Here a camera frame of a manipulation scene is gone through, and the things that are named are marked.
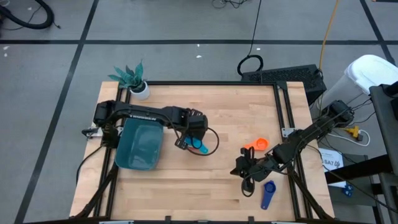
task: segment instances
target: white pot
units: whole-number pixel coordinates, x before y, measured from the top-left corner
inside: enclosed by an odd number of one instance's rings
[[[131,94],[133,97],[137,100],[145,100],[146,98],[149,97],[150,91],[147,82],[144,82],[145,84],[145,89],[142,92],[139,93],[134,93],[132,90],[130,90]]]

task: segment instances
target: gray floor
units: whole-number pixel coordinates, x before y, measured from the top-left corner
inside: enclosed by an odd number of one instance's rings
[[[200,40],[251,39],[258,3],[249,0],[239,9],[230,5],[214,9],[210,0],[99,0],[86,44],[81,54],[75,55],[78,44],[82,44],[78,40],[94,0],[47,2],[61,29],[52,26],[46,30],[0,31],[2,223],[13,223],[16,219],[74,56],[79,60],[75,70],[72,66],[73,79],[65,103],[61,104],[62,112],[25,222],[68,217],[75,191],[75,171],[86,144],[80,131],[91,124],[100,84],[109,80],[107,75],[113,73],[113,65],[133,67],[143,59],[144,76],[148,80],[239,80],[236,66],[248,53],[249,45],[202,44]],[[398,40],[398,4],[370,0],[366,3],[384,40]],[[322,40],[333,6],[334,1],[264,0],[256,39]],[[16,16],[28,20],[38,5],[31,0],[11,0],[8,8]],[[32,22],[44,19],[41,9]],[[18,26],[6,21],[3,27]],[[173,39],[193,41],[191,44],[90,43],[91,40]],[[72,41],[11,44],[8,40]],[[341,0],[329,40],[377,40],[359,0]],[[255,45],[253,52],[263,57],[264,69],[271,69],[318,64],[320,49],[319,44],[285,42]],[[398,60],[398,45],[388,45],[388,49]],[[326,86],[331,88],[343,75],[343,70],[364,54],[386,57],[379,44],[327,45],[323,59]],[[250,61],[243,66],[244,71],[256,68],[256,62]],[[373,108],[367,106],[359,112],[365,116],[371,114]],[[329,140],[343,152],[369,157],[385,154],[376,118],[373,116],[360,128],[372,137],[369,147],[333,137]],[[374,222],[371,208],[340,204],[333,207],[342,220]]]

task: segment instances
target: wooden tabletop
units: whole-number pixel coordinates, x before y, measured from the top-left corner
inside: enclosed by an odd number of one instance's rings
[[[312,123],[302,83],[288,83],[290,103],[296,128]],[[289,182],[286,176],[272,172],[263,182],[256,183],[252,197],[241,193],[242,179],[230,175],[240,148],[262,137],[270,148],[280,143],[281,136],[271,86],[150,86],[145,101],[132,98],[135,105],[155,108],[179,106],[204,112],[209,127],[220,136],[220,147],[208,157],[200,157],[174,146],[175,135],[165,129],[159,163],[155,170],[120,169],[113,204],[115,220],[228,220],[256,221],[294,220]],[[98,102],[114,100],[116,82],[103,82]],[[283,95],[281,104],[285,114]],[[203,143],[212,150],[215,135],[207,132]],[[88,142],[85,156],[94,151],[100,139]],[[70,215],[76,215],[98,188],[105,150],[88,159],[80,172]],[[264,156],[257,151],[256,157]],[[318,152],[308,147],[302,151],[303,168],[309,191],[331,216],[334,216],[328,187]],[[260,208],[265,182],[273,180],[277,190],[268,210]],[[297,188],[301,216],[305,216],[302,194]],[[108,191],[104,193],[101,214],[105,213]]]

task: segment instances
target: yellow cable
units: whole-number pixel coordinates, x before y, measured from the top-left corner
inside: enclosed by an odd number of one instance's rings
[[[340,2],[340,0],[336,0],[335,8],[334,8],[334,10],[333,10],[333,12],[332,12],[332,14],[331,14],[331,17],[330,17],[328,29],[326,30],[325,38],[323,38],[322,49],[321,49],[321,56],[320,56],[320,58],[319,58],[319,69],[320,69],[320,70],[322,70],[323,49],[325,48],[325,43],[326,43],[326,40],[327,40],[327,38],[328,38],[329,30],[330,30],[330,28],[331,28],[331,24],[333,23],[333,19],[335,18],[336,10],[337,10],[337,6],[338,6],[338,3],[339,3],[339,2]]]

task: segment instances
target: orange measuring cup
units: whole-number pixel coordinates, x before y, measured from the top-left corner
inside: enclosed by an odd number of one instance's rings
[[[269,141],[263,138],[258,138],[254,142],[244,145],[246,149],[253,147],[254,150],[259,150],[259,151],[266,150],[268,146],[269,146]]]

